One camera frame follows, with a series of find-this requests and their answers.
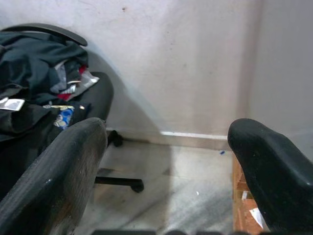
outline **chair leg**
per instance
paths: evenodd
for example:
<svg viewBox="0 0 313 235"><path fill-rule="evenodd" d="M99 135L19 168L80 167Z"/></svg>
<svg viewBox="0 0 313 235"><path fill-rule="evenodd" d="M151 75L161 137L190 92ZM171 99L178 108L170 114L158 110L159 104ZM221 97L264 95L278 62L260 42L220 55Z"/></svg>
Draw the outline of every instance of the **chair leg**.
<svg viewBox="0 0 313 235"><path fill-rule="evenodd" d="M144 184L140 179L125 179L125 178L112 178L112 177L102 177L97 176L95 184L103 185L123 185L130 186L135 192L142 192L144 190Z"/></svg>
<svg viewBox="0 0 313 235"><path fill-rule="evenodd" d="M123 145L123 137L117 131L111 131L108 135L108 146L113 142L115 147Z"/></svg>

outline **red fabric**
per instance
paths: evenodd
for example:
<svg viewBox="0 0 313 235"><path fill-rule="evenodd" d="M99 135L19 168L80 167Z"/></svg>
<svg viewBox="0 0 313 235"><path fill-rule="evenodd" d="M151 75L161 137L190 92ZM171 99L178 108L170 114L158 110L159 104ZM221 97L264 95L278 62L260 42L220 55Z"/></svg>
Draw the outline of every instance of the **red fabric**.
<svg viewBox="0 0 313 235"><path fill-rule="evenodd" d="M68 98L70 97L71 94L58 94L57 96L60 98L60 99L63 99L63 100L68 100Z"/></svg>
<svg viewBox="0 0 313 235"><path fill-rule="evenodd" d="M86 69L87 69L87 66L86 66L86 65L82 65L82 66L79 68L79 73L80 73L80 75L82 75L83 72L85 72Z"/></svg>

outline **white wall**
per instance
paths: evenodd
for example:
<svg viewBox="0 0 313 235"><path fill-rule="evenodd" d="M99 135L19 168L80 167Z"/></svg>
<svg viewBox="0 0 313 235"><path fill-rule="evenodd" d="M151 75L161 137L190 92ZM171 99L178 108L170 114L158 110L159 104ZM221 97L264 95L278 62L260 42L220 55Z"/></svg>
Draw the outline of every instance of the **white wall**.
<svg viewBox="0 0 313 235"><path fill-rule="evenodd" d="M51 23L84 36L91 66L114 82L110 127L226 135L246 114L261 4L10 0L0 27Z"/></svg>
<svg viewBox="0 0 313 235"><path fill-rule="evenodd" d="M313 1L264 2L249 116L313 148Z"/></svg>

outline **marble floor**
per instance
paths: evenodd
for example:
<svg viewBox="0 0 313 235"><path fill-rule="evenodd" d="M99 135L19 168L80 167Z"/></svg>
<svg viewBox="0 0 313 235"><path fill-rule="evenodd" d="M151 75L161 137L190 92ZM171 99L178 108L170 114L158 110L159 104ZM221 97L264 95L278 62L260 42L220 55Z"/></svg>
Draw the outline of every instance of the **marble floor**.
<svg viewBox="0 0 313 235"><path fill-rule="evenodd" d="M130 187L95 185L76 235L95 229L195 231L232 230L231 153L209 149L124 142L110 146L102 174L140 178Z"/></svg>

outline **baseboard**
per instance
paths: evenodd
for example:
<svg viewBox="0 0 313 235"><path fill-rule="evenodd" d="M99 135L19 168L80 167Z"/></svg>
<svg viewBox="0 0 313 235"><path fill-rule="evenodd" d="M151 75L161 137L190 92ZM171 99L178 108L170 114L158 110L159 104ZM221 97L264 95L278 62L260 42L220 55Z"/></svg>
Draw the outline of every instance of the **baseboard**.
<svg viewBox="0 0 313 235"><path fill-rule="evenodd" d="M215 150L230 150L227 136L205 135L180 132L133 132L116 130L125 140L139 141L165 145L209 148Z"/></svg>

